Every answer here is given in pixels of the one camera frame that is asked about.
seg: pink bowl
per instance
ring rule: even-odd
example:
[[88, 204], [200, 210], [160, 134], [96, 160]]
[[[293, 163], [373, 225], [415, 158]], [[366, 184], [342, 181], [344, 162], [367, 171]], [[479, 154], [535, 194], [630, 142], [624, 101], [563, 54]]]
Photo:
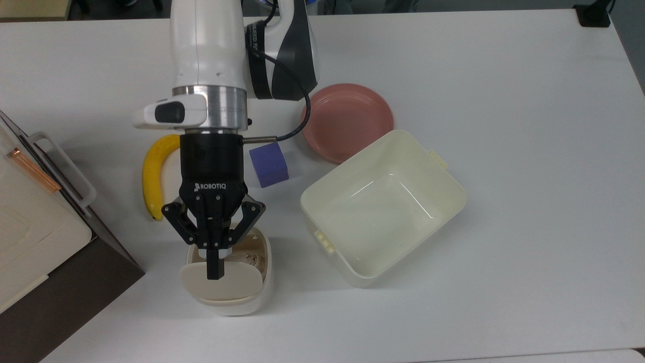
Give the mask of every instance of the pink bowl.
[[340, 164], [393, 129], [392, 110], [378, 93], [340, 83], [313, 95], [312, 113], [303, 132], [318, 154]]

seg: cable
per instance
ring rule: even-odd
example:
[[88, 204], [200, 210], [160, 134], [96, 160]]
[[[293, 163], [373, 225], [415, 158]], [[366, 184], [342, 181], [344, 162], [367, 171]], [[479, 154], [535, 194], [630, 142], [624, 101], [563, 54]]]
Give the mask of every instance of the cable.
[[275, 11], [277, 9], [278, 9], [278, 1], [273, 0], [273, 2], [271, 3], [271, 14], [269, 14], [269, 16], [264, 21], [265, 26], [268, 25], [268, 23], [271, 21], [271, 19], [273, 19], [273, 16], [275, 15]]
[[303, 92], [304, 96], [304, 103], [306, 107], [306, 111], [304, 113], [304, 118], [303, 121], [300, 123], [298, 127], [296, 127], [293, 131], [289, 132], [288, 134], [282, 135], [282, 136], [277, 136], [275, 138], [276, 141], [282, 141], [282, 140], [287, 140], [288, 138], [291, 138], [295, 135], [298, 134], [298, 132], [302, 131], [304, 127], [307, 125], [307, 122], [309, 122], [309, 116], [312, 114], [312, 101], [309, 99], [309, 92], [307, 92], [306, 89], [304, 89], [303, 83], [300, 82], [300, 78], [293, 73], [289, 67], [284, 65], [284, 63], [280, 62], [279, 60], [267, 56], [264, 52], [260, 52], [256, 49], [253, 49], [252, 47], [246, 47], [246, 49], [249, 51], [249, 53], [253, 54], [256, 57], [261, 57], [266, 59], [267, 61], [273, 63], [274, 65], [278, 66], [281, 68], [283, 71], [285, 71], [292, 79], [293, 81], [298, 85], [298, 88]]

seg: banana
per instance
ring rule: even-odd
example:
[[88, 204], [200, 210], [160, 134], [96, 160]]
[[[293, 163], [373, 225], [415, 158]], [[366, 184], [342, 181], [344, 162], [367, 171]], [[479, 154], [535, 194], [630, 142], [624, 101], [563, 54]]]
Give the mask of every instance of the banana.
[[168, 155], [178, 148], [179, 135], [166, 135], [152, 144], [146, 154], [146, 158], [143, 160], [141, 173], [143, 200], [146, 203], [148, 212], [156, 220], [163, 219], [163, 214], [161, 214], [161, 207], [163, 206], [161, 167]]

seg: plastic storage box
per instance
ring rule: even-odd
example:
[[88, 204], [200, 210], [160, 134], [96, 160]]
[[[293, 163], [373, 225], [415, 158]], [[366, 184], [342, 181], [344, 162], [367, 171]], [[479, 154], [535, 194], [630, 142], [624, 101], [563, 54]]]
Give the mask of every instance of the plastic storage box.
[[351, 285], [367, 287], [466, 205], [443, 165], [394, 130], [305, 190], [307, 227]]
[[221, 279], [206, 279], [206, 260], [199, 256], [195, 245], [189, 246], [186, 265], [179, 270], [179, 276], [193, 298], [216, 313], [246, 315], [258, 310], [269, 297], [272, 264], [269, 239], [254, 227], [233, 245], [233, 253], [224, 259]]

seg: purple foam block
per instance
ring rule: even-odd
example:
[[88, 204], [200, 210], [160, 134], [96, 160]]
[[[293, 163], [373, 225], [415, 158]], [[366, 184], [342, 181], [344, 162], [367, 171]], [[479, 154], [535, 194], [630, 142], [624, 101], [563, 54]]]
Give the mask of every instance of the purple foam block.
[[286, 161], [278, 143], [270, 143], [257, 149], [249, 151], [253, 169], [260, 181], [260, 186], [266, 188], [269, 185], [283, 182], [289, 178]]

